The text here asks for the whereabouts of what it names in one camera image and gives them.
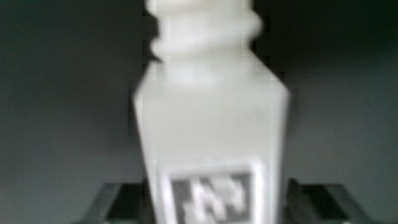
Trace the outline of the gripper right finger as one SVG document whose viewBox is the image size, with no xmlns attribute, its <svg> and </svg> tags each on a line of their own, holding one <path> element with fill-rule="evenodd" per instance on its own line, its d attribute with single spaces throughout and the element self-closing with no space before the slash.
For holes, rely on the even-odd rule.
<svg viewBox="0 0 398 224">
<path fill-rule="evenodd" d="M 363 224 L 361 209 L 341 184 L 290 180 L 286 224 Z"/>
</svg>

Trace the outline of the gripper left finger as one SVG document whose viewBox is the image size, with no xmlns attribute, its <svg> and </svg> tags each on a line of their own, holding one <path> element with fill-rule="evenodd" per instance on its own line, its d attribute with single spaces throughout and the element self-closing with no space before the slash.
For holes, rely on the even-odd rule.
<svg viewBox="0 0 398 224">
<path fill-rule="evenodd" d="M 148 224 L 146 185 L 107 183 L 77 224 Z"/>
</svg>

